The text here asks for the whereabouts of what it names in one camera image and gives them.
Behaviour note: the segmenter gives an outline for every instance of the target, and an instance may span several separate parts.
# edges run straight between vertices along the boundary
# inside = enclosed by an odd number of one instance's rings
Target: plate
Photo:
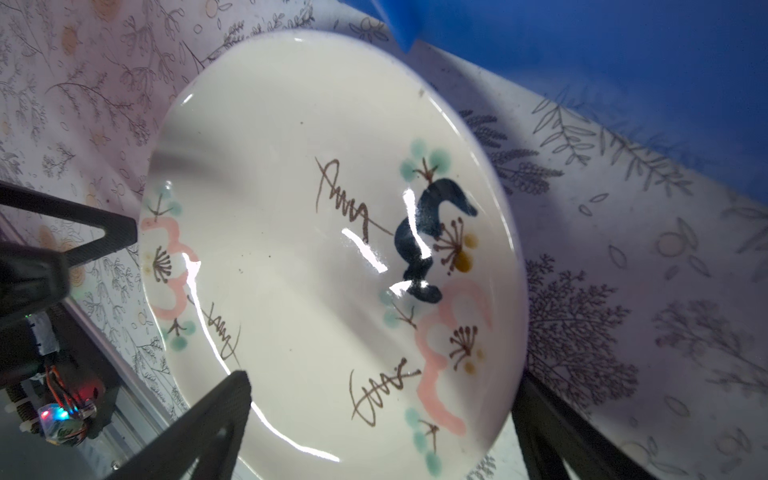
[[[164,120],[140,233],[184,398],[248,372],[261,478],[453,480],[504,425],[528,315],[505,195],[371,45],[290,31],[218,59]]]

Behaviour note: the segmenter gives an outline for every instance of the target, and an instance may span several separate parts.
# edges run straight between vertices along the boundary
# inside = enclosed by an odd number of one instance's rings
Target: blue cloth
[[[768,204],[757,0],[346,0]]]

